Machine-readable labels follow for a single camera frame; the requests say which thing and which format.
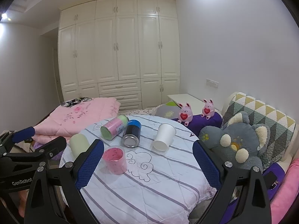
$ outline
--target black and blue can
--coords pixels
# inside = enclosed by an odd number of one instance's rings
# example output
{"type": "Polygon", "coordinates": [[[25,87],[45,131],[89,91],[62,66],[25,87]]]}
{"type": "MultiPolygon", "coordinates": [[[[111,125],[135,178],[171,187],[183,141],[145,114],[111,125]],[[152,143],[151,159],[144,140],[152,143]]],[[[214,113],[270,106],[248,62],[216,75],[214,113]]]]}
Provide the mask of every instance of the black and blue can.
{"type": "Polygon", "coordinates": [[[130,148],[137,147],[139,145],[140,132],[141,132],[140,122],[135,119],[129,120],[124,135],[121,139],[121,142],[126,147],[130,147],[130,148]]]}

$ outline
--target pink bunny figurine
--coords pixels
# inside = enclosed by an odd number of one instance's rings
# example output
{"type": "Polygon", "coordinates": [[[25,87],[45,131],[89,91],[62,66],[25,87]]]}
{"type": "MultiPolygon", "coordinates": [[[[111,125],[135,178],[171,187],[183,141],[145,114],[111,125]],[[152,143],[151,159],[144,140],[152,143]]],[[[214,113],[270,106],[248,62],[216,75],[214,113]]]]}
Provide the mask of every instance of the pink bunny figurine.
{"type": "Polygon", "coordinates": [[[208,102],[206,99],[204,99],[204,102],[206,103],[204,105],[204,108],[202,109],[201,117],[207,117],[207,120],[214,116],[215,114],[215,108],[212,99],[208,102]]]}
{"type": "Polygon", "coordinates": [[[178,122],[179,123],[185,122],[184,125],[188,126],[193,119],[191,106],[188,103],[186,103],[186,106],[183,106],[182,104],[179,104],[179,106],[181,107],[181,110],[178,113],[178,122]]]}

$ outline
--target gray plush toy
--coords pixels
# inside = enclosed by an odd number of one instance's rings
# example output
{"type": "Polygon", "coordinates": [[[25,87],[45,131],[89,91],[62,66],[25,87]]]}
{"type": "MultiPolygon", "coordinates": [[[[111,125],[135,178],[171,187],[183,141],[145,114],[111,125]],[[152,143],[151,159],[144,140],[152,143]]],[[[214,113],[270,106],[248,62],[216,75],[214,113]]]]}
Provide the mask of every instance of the gray plush toy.
{"type": "Polygon", "coordinates": [[[248,114],[242,111],[233,116],[222,129],[204,127],[198,138],[223,161],[230,161],[235,167],[250,169],[258,166],[263,170],[259,156],[267,148],[270,128],[265,124],[251,126],[248,114]]]}

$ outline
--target stuffed animal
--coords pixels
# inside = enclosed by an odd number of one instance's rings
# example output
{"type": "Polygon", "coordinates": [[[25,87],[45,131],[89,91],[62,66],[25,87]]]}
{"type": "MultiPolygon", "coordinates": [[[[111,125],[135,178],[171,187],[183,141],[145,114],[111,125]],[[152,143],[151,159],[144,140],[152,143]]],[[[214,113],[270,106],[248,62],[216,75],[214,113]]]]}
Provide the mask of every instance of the stuffed animal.
{"type": "Polygon", "coordinates": [[[265,124],[251,126],[248,114],[241,111],[222,129],[214,126],[204,127],[198,138],[223,161],[230,161],[233,166],[243,169],[258,166],[262,171],[259,157],[266,151],[270,128],[265,124]]]}
{"type": "Polygon", "coordinates": [[[207,120],[214,116],[215,114],[215,108],[212,99],[208,102],[206,99],[204,99],[204,102],[206,103],[204,105],[204,108],[202,109],[201,117],[207,117],[207,120]]]}
{"type": "Polygon", "coordinates": [[[178,122],[179,123],[184,122],[184,125],[188,126],[193,119],[191,106],[189,103],[186,103],[186,106],[183,106],[182,104],[178,104],[178,105],[181,107],[181,110],[178,113],[178,122]]]}

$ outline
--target quilted headboard cover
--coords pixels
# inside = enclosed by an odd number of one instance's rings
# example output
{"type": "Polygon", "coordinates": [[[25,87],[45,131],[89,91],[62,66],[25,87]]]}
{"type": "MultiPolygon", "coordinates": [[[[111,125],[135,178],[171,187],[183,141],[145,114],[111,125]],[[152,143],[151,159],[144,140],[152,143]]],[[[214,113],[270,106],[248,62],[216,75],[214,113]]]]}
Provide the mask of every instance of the quilted headboard cover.
{"type": "Polygon", "coordinates": [[[266,124],[270,128],[269,144],[265,153],[261,156],[263,169],[266,169],[283,156],[292,139],[296,122],[291,117],[260,100],[256,100],[245,93],[237,93],[224,114],[222,126],[240,111],[248,113],[251,125],[266,124]]]}

